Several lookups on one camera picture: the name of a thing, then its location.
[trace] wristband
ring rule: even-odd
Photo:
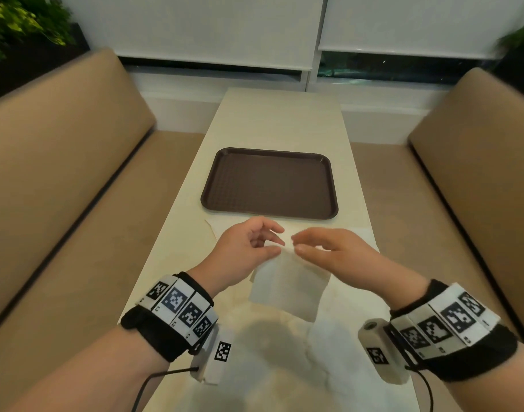
[[[500,317],[458,284],[432,281],[422,298],[391,314],[396,341],[443,381],[483,374],[518,346]]]
[[[187,273],[166,275],[121,318],[121,326],[137,329],[172,362],[203,342],[218,319],[213,306],[210,295]]]

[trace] tray rim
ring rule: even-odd
[[[209,186],[211,185],[211,179],[214,177],[214,174],[216,173],[216,168],[218,161],[222,158],[222,156],[234,153],[234,152],[249,152],[249,153],[239,153],[239,154],[250,154],[250,155],[262,155],[262,156],[275,156],[275,154],[287,154],[287,155],[297,155],[299,159],[308,159],[308,158],[318,158],[321,160],[321,162],[326,166],[328,170],[327,176],[329,177],[327,184],[329,185],[329,193],[331,196],[331,204],[334,207],[331,214],[326,218],[303,218],[303,217],[292,217],[302,220],[331,220],[338,214],[338,199],[336,196],[336,189],[334,187],[334,177],[332,175],[332,167],[331,167],[331,160],[320,153],[310,153],[310,152],[287,152],[285,150],[269,150],[269,149],[247,149],[247,148],[240,148],[240,147],[224,147],[223,149],[220,149],[216,152],[214,156],[214,160],[212,161],[212,165],[210,167],[209,176],[206,178],[205,186],[203,187],[203,192],[201,193],[201,205],[204,209],[207,211],[214,211],[217,213],[237,213],[236,211],[222,211],[222,210],[214,210],[211,208],[208,208],[206,205],[206,195],[209,192]],[[255,214],[255,213],[247,213],[247,212],[241,212],[241,214]],[[260,215],[268,215],[268,216],[276,216],[276,217],[287,217],[291,218],[290,216],[286,215],[279,215],[279,214],[260,214]]]

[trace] white window shade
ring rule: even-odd
[[[524,0],[328,0],[320,50],[483,59]]]
[[[117,55],[308,70],[323,0],[64,0]]]

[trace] white napkin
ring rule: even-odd
[[[248,217],[245,216],[214,215],[206,221],[218,240],[225,230],[246,219]],[[330,274],[294,254],[291,236],[308,228],[309,225],[289,221],[280,221],[279,224],[285,228],[281,238],[286,245],[278,257],[254,270],[251,276],[253,286],[249,300],[289,312],[304,321],[314,322]],[[350,230],[378,251],[371,229],[350,228]]]

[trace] person's left hand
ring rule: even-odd
[[[266,240],[285,245],[275,233],[285,229],[265,217],[253,217],[225,230],[211,253],[195,268],[188,270],[211,297],[228,286],[238,284],[252,270],[279,256],[281,248],[264,246]]]

